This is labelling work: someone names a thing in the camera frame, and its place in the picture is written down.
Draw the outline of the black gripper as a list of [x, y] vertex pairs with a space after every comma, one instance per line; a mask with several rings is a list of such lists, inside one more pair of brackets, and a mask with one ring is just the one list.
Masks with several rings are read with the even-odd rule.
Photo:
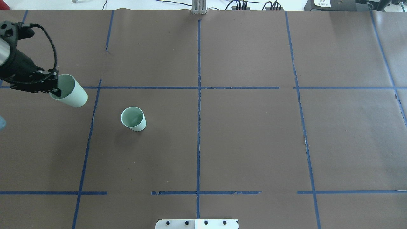
[[10, 84], [11, 89], [49, 93], [53, 98], [62, 96], [62, 90], [57, 87], [58, 71], [45, 71], [17, 49], [11, 49], [6, 60], [1, 61], [0, 76], [1, 80]]

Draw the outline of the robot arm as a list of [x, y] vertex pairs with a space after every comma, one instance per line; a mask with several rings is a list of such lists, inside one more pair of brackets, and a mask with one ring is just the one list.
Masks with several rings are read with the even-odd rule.
[[57, 69], [44, 69], [35, 65], [31, 58], [1, 39], [1, 80], [8, 82], [11, 89], [30, 93], [62, 95], [58, 88]]

